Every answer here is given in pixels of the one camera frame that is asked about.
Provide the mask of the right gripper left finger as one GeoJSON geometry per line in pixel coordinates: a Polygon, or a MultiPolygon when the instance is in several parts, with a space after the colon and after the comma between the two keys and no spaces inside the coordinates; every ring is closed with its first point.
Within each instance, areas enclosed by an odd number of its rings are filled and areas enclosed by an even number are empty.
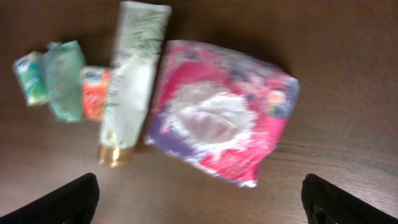
{"type": "Polygon", "coordinates": [[[1,217],[1,224],[90,224],[100,189],[93,173],[87,173],[47,195],[1,217]]]}

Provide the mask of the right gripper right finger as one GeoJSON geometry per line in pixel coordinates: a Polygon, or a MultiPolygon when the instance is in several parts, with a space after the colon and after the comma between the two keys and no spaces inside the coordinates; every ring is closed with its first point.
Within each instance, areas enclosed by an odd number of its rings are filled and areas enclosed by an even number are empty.
{"type": "Polygon", "coordinates": [[[315,174],[303,180],[301,199],[308,224],[397,224],[397,218],[315,174]]]}

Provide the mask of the small orange tissue packet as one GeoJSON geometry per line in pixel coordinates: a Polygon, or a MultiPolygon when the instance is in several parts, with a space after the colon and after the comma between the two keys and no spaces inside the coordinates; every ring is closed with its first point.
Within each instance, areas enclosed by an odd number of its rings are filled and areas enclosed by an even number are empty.
{"type": "Polygon", "coordinates": [[[111,77],[104,67],[85,66],[81,70],[83,114],[86,119],[101,121],[111,77]]]}

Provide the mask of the pink purple tissue pack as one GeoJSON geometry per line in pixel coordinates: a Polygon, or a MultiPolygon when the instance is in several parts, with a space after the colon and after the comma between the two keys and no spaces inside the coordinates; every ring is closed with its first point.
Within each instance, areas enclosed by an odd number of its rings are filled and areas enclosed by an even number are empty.
{"type": "Polygon", "coordinates": [[[253,188],[280,141],[299,81],[247,54],[167,42],[145,142],[213,177],[253,188]]]}

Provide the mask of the small green tissue packet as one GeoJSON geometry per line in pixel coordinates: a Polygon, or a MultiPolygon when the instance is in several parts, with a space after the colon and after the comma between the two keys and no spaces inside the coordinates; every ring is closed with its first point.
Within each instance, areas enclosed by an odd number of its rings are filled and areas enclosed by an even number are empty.
{"type": "Polygon", "coordinates": [[[27,106],[46,104],[49,100],[42,69],[42,57],[42,53],[33,51],[17,59],[12,65],[27,106]]]}

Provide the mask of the teal wet wipes packet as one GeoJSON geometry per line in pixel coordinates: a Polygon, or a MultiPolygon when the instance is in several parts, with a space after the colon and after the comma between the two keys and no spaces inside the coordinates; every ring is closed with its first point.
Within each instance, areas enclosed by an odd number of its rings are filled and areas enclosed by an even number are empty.
{"type": "Polygon", "coordinates": [[[81,69],[86,65],[79,43],[51,42],[44,53],[44,74],[49,106],[55,117],[67,123],[83,117],[81,69]]]}

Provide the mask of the white tube with gold cap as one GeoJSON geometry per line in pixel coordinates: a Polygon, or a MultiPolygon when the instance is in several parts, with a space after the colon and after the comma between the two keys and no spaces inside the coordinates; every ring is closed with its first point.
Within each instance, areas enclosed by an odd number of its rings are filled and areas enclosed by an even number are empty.
{"type": "Polygon", "coordinates": [[[111,77],[99,134],[99,162],[123,166],[134,147],[149,110],[149,102],[172,8],[122,1],[111,58],[111,77]]]}

